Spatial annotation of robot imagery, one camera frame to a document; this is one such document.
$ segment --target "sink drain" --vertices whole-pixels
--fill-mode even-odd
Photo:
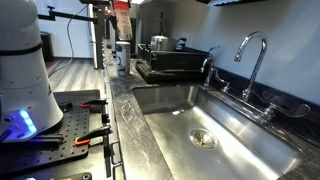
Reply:
[[[189,138],[194,145],[204,149],[212,149],[218,144],[217,138],[210,132],[201,129],[192,130]]]

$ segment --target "white wall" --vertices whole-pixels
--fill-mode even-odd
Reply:
[[[55,11],[69,14],[78,13],[85,5],[79,0],[36,0],[38,13],[48,15],[47,5],[53,5]],[[79,15],[87,16],[87,9]],[[51,33],[53,53],[55,57],[71,57],[71,49],[67,36],[69,19],[56,18],[56,21],[39,20],[41,31]],[[92,58],[89,26],[86,21],[72,20],[70,23],[70,37],[75,57]]]
[[[319,0],[267,0],[224,7],[185,0],[175,3],[171,14],[172,37],[189,34],[188,46],[204,51],[220,45],[216,66],[246,78],[260,52],[259,39],[248,44],[241,62],[234,62],[234,55],[245,36],[263,31],[268,49],[256,81],[320,105]]]

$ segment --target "dish rack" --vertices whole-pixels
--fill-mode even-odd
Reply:
[[[180,51],[151,51],[150,45],[138,44],[136,69],[147,83],[161,81],[204,80],[200,72],[207,53],[184,47]]]

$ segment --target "black marble countertop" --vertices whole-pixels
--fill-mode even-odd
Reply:
[[[135,69],[135,59],[131,59],[130,75],[118,76],[111,52],[105,57],[126,178],[174,179],[131,90],[159,84],[145,83]],[[280,125],[270,124],[265,129],[299,149],[304,159],[302,165],[279,179],[320,179],[319,148]]]

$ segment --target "cable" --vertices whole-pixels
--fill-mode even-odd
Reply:
[[[52,73],[50,73],[50,75],[48,76],[49,78],[50,78],[54,73],[60,71],[61,69],[65,68],[65,67],[67,67],[67,66],[69,66],[69,65],[71,64],[71,62],[72,62],[72,60],[73,60],[73,58],[74,58],[74,51],[73,51],[73,46],[72,46],[72,42],[71,42],[71,38],[70,38],[70,32],[69,32],[70,22],[73,20],[73,18],[74,18],[75,16],[77,16],[78,14],[80,14],[80,13],[81,13],[85,8],[87,8],[87,7],[88,7],[88,5],[86,5],[85,7],[83,7],[77,14],[73,15],[73,16],[70,18],[70,20],[69,20],[69,22],[68,22],[68,25],[67,25],[68,39],[69,39],[69,44],[70,44],[71,53],[72,53],[69,62],[68,62],[66,65],[64,65],[64,66],[56,69],[56,70],[53,71]]]

